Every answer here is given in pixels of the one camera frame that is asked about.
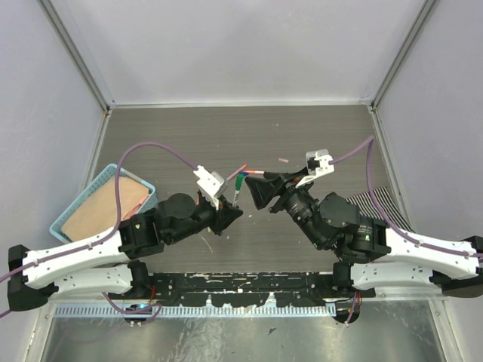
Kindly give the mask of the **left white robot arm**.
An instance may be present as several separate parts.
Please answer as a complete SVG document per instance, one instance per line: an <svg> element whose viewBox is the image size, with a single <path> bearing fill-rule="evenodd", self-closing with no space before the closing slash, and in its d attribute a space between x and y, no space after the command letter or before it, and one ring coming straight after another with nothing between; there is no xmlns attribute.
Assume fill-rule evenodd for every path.
<svg viewBox="0 0 483 362"><path fill-rule="evenodd" d="M243 214L225 198L213 207L200 196L177 193L144 213L134 214L98 235L45 250L23 245L8 251L9 311L28 311L47 304L52 296L111 293L147 297L152 289L140 259L210 229L221 235Z"/></svg>

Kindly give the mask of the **dark green pen cap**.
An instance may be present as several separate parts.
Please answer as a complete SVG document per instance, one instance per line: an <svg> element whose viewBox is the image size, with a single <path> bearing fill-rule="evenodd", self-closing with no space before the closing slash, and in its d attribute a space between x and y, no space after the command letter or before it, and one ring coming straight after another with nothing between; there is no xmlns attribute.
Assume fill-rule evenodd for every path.
<svg viewBox="0 0 483 362"><path fill-rule="evenodd" d="M236 191L239 191L241 189L244 178L245 177L244 177L243 174L239 174L237 176L236 181L235 181L235 190Z"/></svg>

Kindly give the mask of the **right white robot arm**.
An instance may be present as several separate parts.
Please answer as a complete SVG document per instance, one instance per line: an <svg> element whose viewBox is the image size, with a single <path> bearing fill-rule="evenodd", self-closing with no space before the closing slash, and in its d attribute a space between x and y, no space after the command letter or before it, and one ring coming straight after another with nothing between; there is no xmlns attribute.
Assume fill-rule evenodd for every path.
<svg viewBox="0 0 483 362"><path fill-rule="evenodd" d="M246 185L258 210L286 212L317 250L338 261L332 288L340 297L378 287L440 288L445 296L482 295L482 239L447 241L415 234L365 216L356 204L332 192L310 195L306 171L250 171Z"/></svg>

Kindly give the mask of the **white marker green end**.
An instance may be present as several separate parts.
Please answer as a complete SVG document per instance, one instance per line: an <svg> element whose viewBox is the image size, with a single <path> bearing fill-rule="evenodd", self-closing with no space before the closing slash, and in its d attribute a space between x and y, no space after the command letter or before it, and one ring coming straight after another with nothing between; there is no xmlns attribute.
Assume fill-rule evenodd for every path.
<svg viewBox="0 0 483 362"><path fill-rule="evenodd" d="M232 203L234 207L238 206L238 199L239 199L240 191L241 191L241 189L235 188L234 199L233 199L233 203Z"/></svg>

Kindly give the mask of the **pink highlighter pen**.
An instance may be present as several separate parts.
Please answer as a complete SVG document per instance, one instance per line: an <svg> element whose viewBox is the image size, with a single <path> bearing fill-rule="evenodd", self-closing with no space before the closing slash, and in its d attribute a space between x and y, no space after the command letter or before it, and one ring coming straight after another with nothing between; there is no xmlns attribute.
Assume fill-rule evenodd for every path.
<svg viewBox="0 0 483 362"><path fill-rule="evenodd" d="M240 166L239 168L237 168L235 171L233 171L230 175L228 175L228 177L226 178L226 181L229 182L234 177L236 177L239 173L241 173L247 167L247 165L248 164L245 163L242 166Z"/></svg>

